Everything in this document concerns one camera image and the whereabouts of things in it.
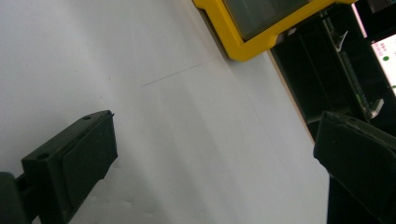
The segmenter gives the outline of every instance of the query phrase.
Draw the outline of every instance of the white surface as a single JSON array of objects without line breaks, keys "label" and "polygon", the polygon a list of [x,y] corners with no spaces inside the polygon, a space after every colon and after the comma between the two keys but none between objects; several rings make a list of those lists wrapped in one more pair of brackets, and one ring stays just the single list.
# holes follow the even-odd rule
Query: white surface
[{"label": "white surface", "polygon": [[267,54],[190,0],[0,1],[0,170],[111,109],[119,158],[71,223],[325,223],[327,174]]}]

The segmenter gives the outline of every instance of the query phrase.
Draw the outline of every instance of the yellow frame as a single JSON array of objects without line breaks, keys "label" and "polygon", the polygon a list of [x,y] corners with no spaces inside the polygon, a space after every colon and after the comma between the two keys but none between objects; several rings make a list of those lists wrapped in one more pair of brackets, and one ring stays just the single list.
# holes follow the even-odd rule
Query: yellow frame
[{"label": "yellow frame", "polygon": [[206,11],[228,56],[244,62],[272,48],[276,44],[278,35],[323,8],[334,3],[352,4],[356,0],[312,0],[246,42],[240,36],[223,0],[193,0],[193,2],[196,7]]}]

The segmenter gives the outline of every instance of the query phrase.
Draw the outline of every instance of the yellow device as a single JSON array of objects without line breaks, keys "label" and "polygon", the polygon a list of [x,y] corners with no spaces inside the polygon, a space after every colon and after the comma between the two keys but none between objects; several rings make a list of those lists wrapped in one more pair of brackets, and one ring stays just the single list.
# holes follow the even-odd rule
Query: yellow device
[{"label": "yellow device", "polygon": [[[261,2],[259,0],[249,1],[256,1],[260,4],[268,2],[271,4],[270,0],[262,0]],[[302,6],[293,10],[290,14],[285,15],[285,17],[279,18],[279,21],[275,21],[274,24],[267,25],[267,27],[264,25],[262,31],[259,31],[254,36],[250,36],[251,34],[242,34],[241,27],[235,25],[235,20],[233,19],[236,19],[238,15],[232,16],[229,11],[230,4],[226,4],[226,2],[231,2],[231,0],[193,0],[198,8],[206,11],[229,57],[240,62],[247,61],[272,48],[276,44],[278,35],[321,11],[325,7],[335,3],[352,4],[355,1],[356,0],[305,0],[306,3],[304,3],[304,0],[301,0],[300,4],[304,3]],[[247,21],[254,20],[254,18],[250,18],[249,15],[239,15],[239,18],[243,16],[247,16]]]}]

